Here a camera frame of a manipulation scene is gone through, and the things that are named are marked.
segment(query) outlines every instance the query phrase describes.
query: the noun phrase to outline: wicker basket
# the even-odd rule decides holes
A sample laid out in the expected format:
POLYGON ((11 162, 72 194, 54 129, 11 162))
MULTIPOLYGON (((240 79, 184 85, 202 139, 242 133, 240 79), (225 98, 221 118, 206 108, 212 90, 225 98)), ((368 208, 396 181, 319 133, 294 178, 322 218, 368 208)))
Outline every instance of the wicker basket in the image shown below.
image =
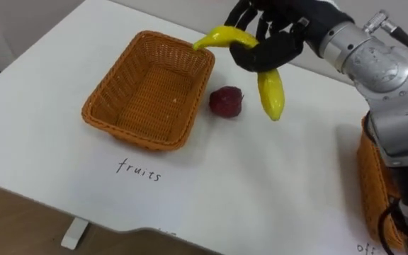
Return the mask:
MULTIPOLYGON (((390 172, 380 159, 378 148, 363 133, 357 153, 363 212, 370 237, 379 241, 377 223, 390 205, 389 198, 400 198, 390 172)), ((392 247, 403 250, 404 236, 388 216, 384 225, 385 239, 392 247)))
POLYGON ((152 150, 182 147, 214 55, 152 31, 138 33, 83 106, 84 121, 152 150))

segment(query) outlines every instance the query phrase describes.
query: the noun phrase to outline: metal robot arm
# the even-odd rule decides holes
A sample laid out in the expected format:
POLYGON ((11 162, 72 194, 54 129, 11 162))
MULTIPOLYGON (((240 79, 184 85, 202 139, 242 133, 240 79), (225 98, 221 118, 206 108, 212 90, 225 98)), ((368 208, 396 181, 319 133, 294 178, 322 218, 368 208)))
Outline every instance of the metal robot arm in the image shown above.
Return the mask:
MULTIPOLYGON (((401 201, 392 206, 399 206, 408 233, 408 35, 384 11, 359 28, 331 0, 240 0, 225 25, 245 30, 258 11, 263 11, 256 32, 260 43, 252 49, 231 44, 235 62, 245 70, 264 72, 293 60, 307 43, 318 57, 347 75, 370 107, 364 130, 397 184, 401 201), (289 32, 284 31, 289 25, 289 32), (405 47, 390 47, 372 36, 379 28, 405 47)), ((379 219, 380 239, 388 254, 392 252, 382 228, 392 209, 379 219)), ((408 253, 408 238, 405 248, 408 253)))

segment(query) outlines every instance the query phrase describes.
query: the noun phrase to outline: white table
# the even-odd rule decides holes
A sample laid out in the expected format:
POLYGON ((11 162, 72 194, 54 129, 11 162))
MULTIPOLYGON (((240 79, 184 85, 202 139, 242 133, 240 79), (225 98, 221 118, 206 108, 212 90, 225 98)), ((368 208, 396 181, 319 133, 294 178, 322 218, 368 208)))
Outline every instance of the white table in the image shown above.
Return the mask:
POLYGON ((211 49, 208 92, 240 87, 242 114, 216 118, 204 103, 183 149, 148 153, 80 116, 141 30, 190 42, 203 36, 87 0, 0 74, 0 187, 77 216, 66 243, 89 221, 118 232, 161 230, 223 254, 359 254, 369 238, 355 153, 367 105, 356 90, 285 65, 286 107, 274 123, 262 111, 256 75, 227 50, 211 49))

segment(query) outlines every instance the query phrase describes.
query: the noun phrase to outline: banana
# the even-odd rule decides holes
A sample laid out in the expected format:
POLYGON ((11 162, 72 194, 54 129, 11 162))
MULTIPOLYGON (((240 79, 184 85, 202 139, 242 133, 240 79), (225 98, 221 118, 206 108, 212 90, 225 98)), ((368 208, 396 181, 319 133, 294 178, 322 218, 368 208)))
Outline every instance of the banana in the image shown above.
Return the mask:
MULTIPOLYGON (((238 42, 249 48, 256 46, 258 40, 238 28, 219 25, 209 34, 193 44, 194 50, 204 47, 229 47, 231 43, 238 42)), ((284 109, 284 90, 280 74, 277 69, 258 73, 258 90, 264 111, 271 120, 277 121, 284 109)))

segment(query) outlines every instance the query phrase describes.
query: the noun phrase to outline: table leg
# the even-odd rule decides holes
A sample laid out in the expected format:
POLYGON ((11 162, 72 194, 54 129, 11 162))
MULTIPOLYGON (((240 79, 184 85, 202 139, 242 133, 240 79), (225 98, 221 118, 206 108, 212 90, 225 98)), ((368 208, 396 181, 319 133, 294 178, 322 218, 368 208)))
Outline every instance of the table leg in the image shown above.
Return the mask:
POLYGON ((74 218, 74 221, 62 238, 61 246, 74 250, 77 247, 77 244, 88 224, 89 222, 86 220, 78 217, 74 218))

